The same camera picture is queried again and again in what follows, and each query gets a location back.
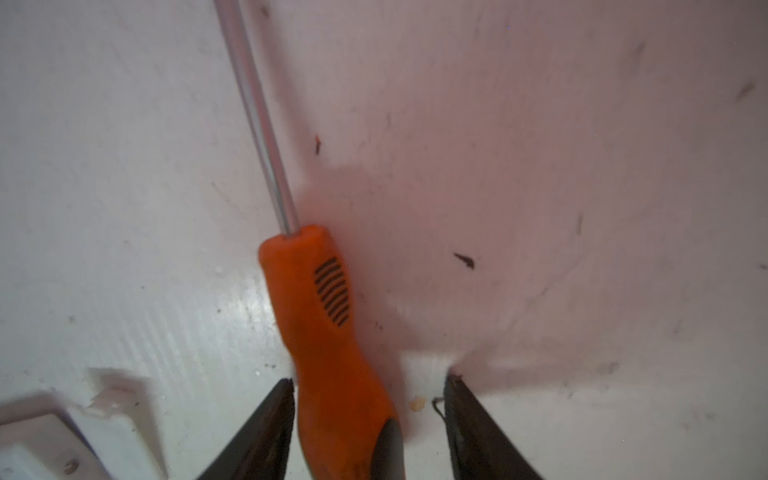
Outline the orange black screwdriver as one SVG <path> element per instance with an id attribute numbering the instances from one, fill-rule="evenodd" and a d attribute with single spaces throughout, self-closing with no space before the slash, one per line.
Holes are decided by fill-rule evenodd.
<path id="1" fill-rule="evenodd" d="M 294 363 L 304 459 L 315 479 L 402 479 L 402 429 L 356 340 L 346 262 L 326 228 L 298 221 L 240 2 L 216 10 L 280 227 L 258 258 Z"/>

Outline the white remote control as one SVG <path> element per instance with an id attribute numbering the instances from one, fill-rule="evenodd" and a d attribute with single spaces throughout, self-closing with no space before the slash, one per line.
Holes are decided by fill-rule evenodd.
<path id="1" fill-rule="evenodd" d="M 46 414 L 1 426 L 1 478 L 110 479 L 86 443 L 58 416 Z"/>

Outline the white battery cover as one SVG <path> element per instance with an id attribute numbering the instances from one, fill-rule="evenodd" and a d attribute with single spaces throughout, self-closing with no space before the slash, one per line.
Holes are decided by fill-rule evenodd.
<path id="1" fill-rule="evenodd" d="M 83 411 L 83 432 L 112 479 L 167 479 L 135 392 L 110 388 Z"/>

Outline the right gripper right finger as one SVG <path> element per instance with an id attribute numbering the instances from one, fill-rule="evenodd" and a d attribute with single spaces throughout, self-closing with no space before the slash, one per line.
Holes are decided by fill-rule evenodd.
<path id="1" fill-rule="evenodd" d="M 455 479 L 542 479 L 459 375 L 446 377 L 443 401 Z"/>

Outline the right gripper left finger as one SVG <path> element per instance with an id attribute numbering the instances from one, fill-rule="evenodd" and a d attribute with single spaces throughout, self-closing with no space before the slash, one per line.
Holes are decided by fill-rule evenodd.
<path id="1" fill-rule="evenodd" d="M 294 383 L 283 378 L 199 479 L 284 479 L 294 419 Z"/>

